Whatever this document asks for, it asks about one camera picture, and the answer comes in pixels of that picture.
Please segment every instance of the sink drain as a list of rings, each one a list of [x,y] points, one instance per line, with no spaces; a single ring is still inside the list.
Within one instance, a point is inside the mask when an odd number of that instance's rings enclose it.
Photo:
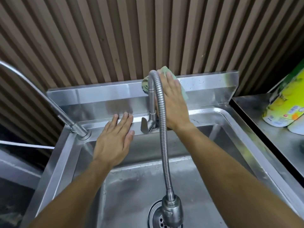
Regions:
[[[161,200],[154,203],[151,207],[148,215],[148,227],[149,228],[171,228],[167,226],[163,220],[163,215],[161,213]]]

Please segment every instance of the wall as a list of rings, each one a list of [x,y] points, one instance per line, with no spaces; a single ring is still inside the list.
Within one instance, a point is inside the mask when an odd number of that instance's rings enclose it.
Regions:
[[[41,90],[174,74],[240,71],[236,95],[272,74],[304,39],[304,0],[0,0],[0,59]],[[62,123],[23,81],[0,69],[0,123],[54,145]]]

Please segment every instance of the secondary faucet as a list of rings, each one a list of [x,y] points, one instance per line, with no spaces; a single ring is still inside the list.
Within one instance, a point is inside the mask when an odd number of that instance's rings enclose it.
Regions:
[[[19,77],[25,80],[26,83],[28,83],[34,90],[36,90],[36,92],[39,93],[39,95],[42,96],[42,98],[52,106],[58,118],[60,118],[65,124],[70,126],[73,132],[78,134],[80,140],[86,140],[91,136],[91,131],[86,130],[85,128],[83,128],[83,126],[79,125],[78,122],[74,122],[72,119],[70,119],[69,116],[52,99],[48,98],[40,89],[38,89],[25,75],[19,72],[15,67],[1,60],[0,65],[3,65],[10,71],[17,74]]]
[[[155,93],[158,104],[159,121],[155,110]],[[174,194],[168,159],[166,106],[161,79],[155,70],[149,72],[148,77],[149,94],[149,120],[141,119],[141,131],[148,134],[152,129],[159,128],[162,151],[162,164],[166,184],[166,195],[162,199],[162,215],[165,224],[169,227],[179,227],[183,223],[184,215],[180,198]]]

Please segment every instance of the white container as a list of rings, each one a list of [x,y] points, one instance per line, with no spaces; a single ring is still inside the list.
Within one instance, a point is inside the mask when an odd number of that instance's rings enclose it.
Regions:
[[[302,115],[289,126],[287,126],[287,128],[290,132],[304,135],[304,115]]]

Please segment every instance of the cleaning cloth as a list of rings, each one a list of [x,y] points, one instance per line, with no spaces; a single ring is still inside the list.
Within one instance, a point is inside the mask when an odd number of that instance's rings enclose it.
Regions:
[[[177,79],[176,76],[171,72],[171,70],[169,70],[166,66],[163,66],[161,68],[161,72],[165,75],[165,77],[167,77],[167,72],[170,72],[173,77],[173,80]],[[146,94],[148,94],[148,77],[149,76],[146,76],[141,83],[141,87]],[[186,101],[188,99],[188,95],[186,94],[185,89],[183,87],[181,87],[181,94],[183,95],[183,98]]]

